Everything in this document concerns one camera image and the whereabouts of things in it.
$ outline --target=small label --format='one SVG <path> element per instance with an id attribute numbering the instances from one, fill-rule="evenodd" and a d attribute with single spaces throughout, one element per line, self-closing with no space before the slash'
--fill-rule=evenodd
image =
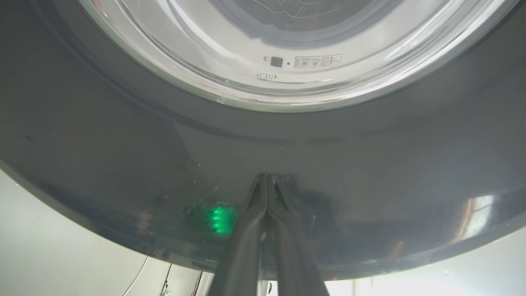
<path id="1" fill-rule="evenodd" d="M 326 56 L 297 56 L 294 68 L 324 68 L 338 65 L 341 54 Z"/>
<path id="2" fill-rule="evenodd" d="M 260 79 L 264 79 L 264 80 L 274 80 L 274 79 L 278 78 L 278 76 L 275 75 L 275 74 L 263 73 L 263 72 L 258 72 L 256 74 L 256 77 L 258 77 Z"/>

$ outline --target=green indicator light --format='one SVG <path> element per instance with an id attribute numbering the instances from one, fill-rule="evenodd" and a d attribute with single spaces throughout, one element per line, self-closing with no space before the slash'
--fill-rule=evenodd
<path id="1" fill-rule="evenodd" d="M 217 234 L 230 234 L 234 229 L 236 214 L 233 209 L 218 206 L 211 209 L 209 221 L 210 228 Z"/>

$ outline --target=green led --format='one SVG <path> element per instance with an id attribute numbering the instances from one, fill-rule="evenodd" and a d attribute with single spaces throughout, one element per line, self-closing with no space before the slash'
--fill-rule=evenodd
<path id="1" fill-rule="evenodd" d="M 236 215 L 233 209 L 216 207 L 210 210 L 210 228 L 217 234 L 230 234 L 234 229 Z"/>

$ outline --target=warning label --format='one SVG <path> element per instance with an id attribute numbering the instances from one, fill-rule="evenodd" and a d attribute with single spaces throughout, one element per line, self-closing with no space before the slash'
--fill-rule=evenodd
<path id="1" fill-rule="evenodd" d="M 341 54 L 326 56 L 297 56 L 294 68 L 323 68 L 338 65 Z"/>

